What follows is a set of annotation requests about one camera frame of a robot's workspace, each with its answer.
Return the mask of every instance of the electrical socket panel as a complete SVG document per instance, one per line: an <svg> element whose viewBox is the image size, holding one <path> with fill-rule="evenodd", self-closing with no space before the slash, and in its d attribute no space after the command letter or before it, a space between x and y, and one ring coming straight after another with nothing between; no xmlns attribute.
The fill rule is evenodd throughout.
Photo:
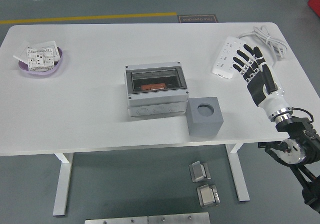
<svg viewBox="0 0 320 224"><path fill-rule="evenodd" d="M245 43L244 40L228 36L214 62L212 73L221 78L231 79L235 73L233 57L237 56L237 50L242 49Z"/></svg>
<svg viewBox="0 0 320 224"><path fill-rule="evenodd" d="M29 71L46 72L55 67L52 48L27 49Z"/></svg>

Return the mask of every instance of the power cord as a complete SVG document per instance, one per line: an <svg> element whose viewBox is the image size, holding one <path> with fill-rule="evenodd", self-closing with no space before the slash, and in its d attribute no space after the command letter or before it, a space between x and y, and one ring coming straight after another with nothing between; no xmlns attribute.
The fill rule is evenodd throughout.
<svg viewBox="0 0 320 224"><path fill-rule="evenodd" d="M288 50L287 44L278 38L272 37L265 25L262 25L260 28L254 26L251 33L241 34L237 38L248 36L256 36L261 40L262 43L266 44L269 47L274 58L274 63L272 66L274 66L274 64L276 63L277 56L283 58Z"/></svg>

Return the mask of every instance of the robot finger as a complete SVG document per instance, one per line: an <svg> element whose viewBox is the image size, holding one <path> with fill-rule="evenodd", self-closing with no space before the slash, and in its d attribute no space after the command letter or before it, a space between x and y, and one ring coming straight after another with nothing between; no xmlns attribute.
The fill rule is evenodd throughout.
<svg viewBox="0 0 320 224"><path fill-rule="evenodd" d="M233 64L233 67L243 76L247 83L250 83L251 78L239 65Z"/></svg>
<svg viewBox="0 0 320 224"><path fill-rule="evenodd" d="M248 62L248 65L251 66L251 68L254 70L255 73L258 73L258 72L259 72L258 64L257 64L257 62L256 62L254 59L249 58L249 57L248 57L245 53L243 53L241 50L237 50L236 53L237 53L240 57L244 58L245 61Z"/></svg>
<svg viewBox="0 0 320 224"><path fill-rule="evenodd" d="M253 50L256 62L258 63L259 68L261 68L262 65L266 64L266 60L258 47L254 47Z"/></svg>
<svg viewBox="0 0 320 224"><path fill-rule="evenodd" d="M241 72L246 72L250 78L253 78L256 75L256 72L254 72L254 70L250 67L247 66L245 63L243 63L240 59L238 59L237 57L233 57L234 62L236 62L237 64L240 65L242 71Z"/></svg>
<svg viewBox="0 0 320 224"><path fill-rule="evenodd" d="M245 48L246 51L248 51L254 57L255 52L249 45L244 44L243 47Z"/></svg>

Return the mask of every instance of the metal bracket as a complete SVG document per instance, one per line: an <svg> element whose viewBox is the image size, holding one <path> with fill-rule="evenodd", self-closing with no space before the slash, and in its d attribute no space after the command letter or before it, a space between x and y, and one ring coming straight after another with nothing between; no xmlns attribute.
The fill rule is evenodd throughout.
<svg viewBox="0 0 320 224"><path fill-rule="evenodd" d="M220 199L215 185L204 185L196 190L198 192L200 206L202 208L220 205Z"/></svg>
<svg viewBox="0 0 320 224"><path fill-rule="evenodd" d="M84 224L210 224L209 213L86 220Z"/></svg>
<svg viewBox="0 0 320 224"><path fill-rule="evenodd" d="M192 181L194 183L211 180L207 163L201 164L200 161L197 161L189 165L189 169L190 169Z"/></svg>

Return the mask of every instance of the power strip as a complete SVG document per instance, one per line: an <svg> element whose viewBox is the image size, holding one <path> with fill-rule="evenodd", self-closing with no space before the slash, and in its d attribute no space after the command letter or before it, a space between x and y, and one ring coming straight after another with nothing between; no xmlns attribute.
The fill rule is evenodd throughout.
<svg viewBox="0 0 320 224"><path fill-rule="evenodd" d="M212 73L218 75L220 78L231 79L234 75L233 60L237 56L237 50L242 49L246 42L244 40L228 36L221 48L217 59L212 67Z"/></svg>

